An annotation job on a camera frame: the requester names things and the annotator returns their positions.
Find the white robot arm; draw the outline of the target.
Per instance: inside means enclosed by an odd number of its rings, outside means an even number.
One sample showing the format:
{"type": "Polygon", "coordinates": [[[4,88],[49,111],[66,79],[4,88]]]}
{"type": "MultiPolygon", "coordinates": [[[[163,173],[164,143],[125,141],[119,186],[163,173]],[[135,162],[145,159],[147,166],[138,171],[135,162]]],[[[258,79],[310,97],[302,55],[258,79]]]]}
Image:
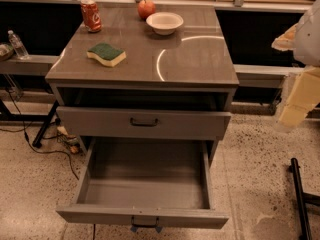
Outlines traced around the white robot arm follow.
{"type": "Polygon", "coordinates": [[[277,119],[278,129],[289,132],[320,103],[320,0],[316,0],[295,25],[275,38],[271,47],[292,51],[294,59],[305,65],[295,77],[277,119]]]}

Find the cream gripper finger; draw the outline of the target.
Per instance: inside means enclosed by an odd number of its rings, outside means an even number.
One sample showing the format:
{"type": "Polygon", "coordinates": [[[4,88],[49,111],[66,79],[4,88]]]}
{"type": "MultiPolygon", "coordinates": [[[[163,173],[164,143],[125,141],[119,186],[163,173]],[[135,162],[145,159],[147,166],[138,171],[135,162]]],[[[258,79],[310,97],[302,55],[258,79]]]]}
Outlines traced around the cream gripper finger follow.
{"type": "Polygon", "coordinates": [[[294,24],[289,29],[287,29],[282,35],[275,38],[271,44],[271,47],[278,51],[292,51],[294,48],[296,27],[297,25],[294,24]]]}
{"type": "Polygon", "coordinates": [[[306,66],[298,73],[290,73],[284,87],[275,129],[289,133],[320,103],[320,68],[306,66]]]}

